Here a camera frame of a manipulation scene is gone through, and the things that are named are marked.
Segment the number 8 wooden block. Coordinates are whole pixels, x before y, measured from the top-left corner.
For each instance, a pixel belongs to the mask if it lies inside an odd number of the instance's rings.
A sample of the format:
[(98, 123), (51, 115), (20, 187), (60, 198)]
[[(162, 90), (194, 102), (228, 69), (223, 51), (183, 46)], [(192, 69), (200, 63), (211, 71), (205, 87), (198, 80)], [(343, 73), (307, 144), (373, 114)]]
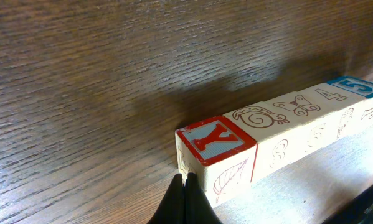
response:
[(265, 102), (258, 102), (224, 114), (257, 142), (251, 183), (256, 183), (294, 161), (302, 124)]

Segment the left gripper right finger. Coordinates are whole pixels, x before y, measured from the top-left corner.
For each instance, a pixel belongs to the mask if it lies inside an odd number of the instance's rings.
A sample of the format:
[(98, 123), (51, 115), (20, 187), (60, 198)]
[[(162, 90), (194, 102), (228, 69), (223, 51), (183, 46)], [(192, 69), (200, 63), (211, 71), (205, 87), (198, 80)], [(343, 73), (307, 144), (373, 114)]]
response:
[(222, 224), (201, 189), (195, 173), (188, 173), (184, 193), (185, 224)]

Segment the blue-sided leaf block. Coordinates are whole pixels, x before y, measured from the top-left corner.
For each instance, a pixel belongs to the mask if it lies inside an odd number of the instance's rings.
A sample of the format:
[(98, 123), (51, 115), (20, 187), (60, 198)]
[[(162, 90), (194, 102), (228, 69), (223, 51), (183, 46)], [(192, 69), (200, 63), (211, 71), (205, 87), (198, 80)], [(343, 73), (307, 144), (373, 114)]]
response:
[(250, 187), (257, 142), (225, 116), (214, 116), (175, 131), (182, 179), (193, 172), (211, 207)]

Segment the yellow-sided wooden block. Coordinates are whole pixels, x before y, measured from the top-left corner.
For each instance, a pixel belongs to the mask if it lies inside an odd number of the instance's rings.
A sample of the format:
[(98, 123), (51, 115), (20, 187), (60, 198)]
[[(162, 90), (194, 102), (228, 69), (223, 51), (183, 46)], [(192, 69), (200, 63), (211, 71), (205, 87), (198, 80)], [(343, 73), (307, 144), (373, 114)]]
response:
[(373, 82), (343, 76), (326, 83), (349, 93), (341, 110), (340, 134), (357, 133), (373, 124)]

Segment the red-sided number 5 block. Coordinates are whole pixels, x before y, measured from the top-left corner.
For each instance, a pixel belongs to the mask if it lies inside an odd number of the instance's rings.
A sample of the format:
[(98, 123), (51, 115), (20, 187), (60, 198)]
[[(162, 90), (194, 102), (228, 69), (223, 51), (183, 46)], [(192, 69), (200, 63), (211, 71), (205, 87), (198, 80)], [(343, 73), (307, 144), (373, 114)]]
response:
[(336, 141), (335, 107), (319, 97), (294, 91), (266, 103), (284, 113), (290, 122), (297, 122), (291, 134), (291, 162)]

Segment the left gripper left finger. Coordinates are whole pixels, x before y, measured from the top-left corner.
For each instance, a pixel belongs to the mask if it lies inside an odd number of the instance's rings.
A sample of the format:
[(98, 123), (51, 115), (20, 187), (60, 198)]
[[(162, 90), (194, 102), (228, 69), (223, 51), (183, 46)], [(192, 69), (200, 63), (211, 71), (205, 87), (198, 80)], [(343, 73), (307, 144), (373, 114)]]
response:
[(148, 224), (182, 224), (184, 221), (184, 186), (176, 174)]

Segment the ice cream picture block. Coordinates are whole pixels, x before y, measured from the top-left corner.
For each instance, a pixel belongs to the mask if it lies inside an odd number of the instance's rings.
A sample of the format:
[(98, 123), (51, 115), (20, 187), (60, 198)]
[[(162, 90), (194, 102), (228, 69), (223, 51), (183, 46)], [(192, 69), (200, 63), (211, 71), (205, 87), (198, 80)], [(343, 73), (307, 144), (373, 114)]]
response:
[(299, 92), (320, 110), (309, 114), (314, 123), (325, 124), (323, 140), (334, 142), (359, 130), (360, 104), (363, 97), (327, 83), (321, 83)]

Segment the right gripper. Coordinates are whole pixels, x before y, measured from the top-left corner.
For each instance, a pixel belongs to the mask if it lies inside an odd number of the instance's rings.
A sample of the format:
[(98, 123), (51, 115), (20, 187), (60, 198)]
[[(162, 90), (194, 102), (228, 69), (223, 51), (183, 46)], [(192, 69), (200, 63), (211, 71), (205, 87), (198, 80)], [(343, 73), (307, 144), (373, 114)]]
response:
[(373, 185), (325, 219), (323, 224), (373, 224)]

